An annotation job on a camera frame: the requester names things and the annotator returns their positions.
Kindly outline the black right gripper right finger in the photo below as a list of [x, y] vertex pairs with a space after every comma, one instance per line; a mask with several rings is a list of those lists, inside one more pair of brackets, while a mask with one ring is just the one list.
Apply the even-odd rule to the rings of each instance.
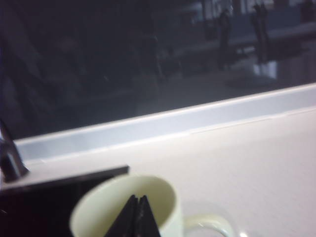
[[142, 196], [138, 203], [138, 236], [160, 236], [159, 229], [156, 224], [147, 196]]

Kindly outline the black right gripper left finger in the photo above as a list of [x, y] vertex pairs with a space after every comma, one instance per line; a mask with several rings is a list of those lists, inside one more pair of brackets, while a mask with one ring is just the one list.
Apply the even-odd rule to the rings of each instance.
[[106, 232], [106, 237], [132, 236], [137, 204], [138, 198], [135, 195], [131, 195], [115, 221]]

